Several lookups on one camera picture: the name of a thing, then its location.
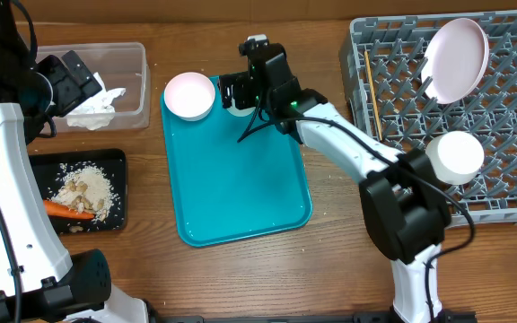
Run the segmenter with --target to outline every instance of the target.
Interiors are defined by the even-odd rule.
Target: wooden surface
[[[128,226],[62,237],[66,247],[71,253],[101,249],[114,283],[166,316],[386,310],[394,295],[390,263],[366,234],[356,185],[320,154],[303,149],[314,212],[297,231],[194,249],[177,234],[171,201],[158,102],[174,75],[242,71],[246,61],[237,45],[266,33],[285,45],[302,87],[324,93],[350,118],[337,58],[347,29],[348,21],[38,26],[42,45],[140,41],[152,72],[147,129],[59,135],[29,146],[30,153],[117,147],[127,154]],[[469,249],[440,262],[444,307],[475,310],[480,322],[517,322],[517,226],[488,225],[478,232]],[[467,234],[450,230],[444,245]]]
[[[517,9],[511,0],[23,0],[36,22],[289,22]]]

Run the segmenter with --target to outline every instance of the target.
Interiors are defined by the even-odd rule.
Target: wooden table
[[[242,71],[239,42],[266,33],[285,45],[302,87],[317,89],[351,118],[337,56],[347,31],[347,21],[37,26],[41,45],[140,41],[152,72],[147,129],[59,135],[29,146],[30,153],[117,147],[127,154],[128,226],[62,237],[66,247],[72,253],[101,249],[114,283],[165,316],[386,310],[394,295],[390,262],[366,234],[356,185],[322,155],[303,149],[314,211],[297,231],[194,249],[177,234],[171,201],[159,98],[174,75]],[[517,322],[517,226],[478,232],[470,248],[440,261],[444,307],[475,310],[480,322]],[[449,230],[445,246],[467,235]]]

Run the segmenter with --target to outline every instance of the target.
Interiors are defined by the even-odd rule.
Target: wooden stick
[[[374,108],[374,120],[378,129],[378,140],[382,141],[382,125],[381,117],[378,115],[378,105],[376,104],[376,95],[374,94],[374,81],[372,80],[372,70],[370,68],[370,59],[368,59],[368,51],[364,51],[364,61],[366,61],[366,80],[370,84],[370,95],[372,97],[372,107]]]

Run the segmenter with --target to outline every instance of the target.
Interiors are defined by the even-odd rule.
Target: black tray
[[[105,149],[88,152],[53,153],[30,156],[33,174],[39,187],[39,192],[44,200],[50,199],[63,186],[62,181],[56,181],[57,174],[64,173],[60,164],[67,166],[67,172],[78,170],[83,167],[78,162],[92,162],[97,167],[102,167],[111,186],[113,193],[120,197],[119,201],[113,203],[109,210],[109,217],[104,222],[91,222],[49,217],[53,229],[57,234],[68,234],[70,226],[81,226],[81,232],[94,232],[105,230],[122,230],[127,225],[127,159],[125,153],[119,149]]]

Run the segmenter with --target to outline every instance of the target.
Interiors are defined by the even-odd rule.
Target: pink plate
[[[470,94],[478,85],[488,64],[490,49],[486,34],[467,18],[446,23],[432,38],[422,70],[422,82],[432,76],[425,93],[448,104]]]
[[[197,121],[211,111],[215,101],[215,86],[202,74],[179,74],[167,84],[164,100],[175,116],[187,121]]]

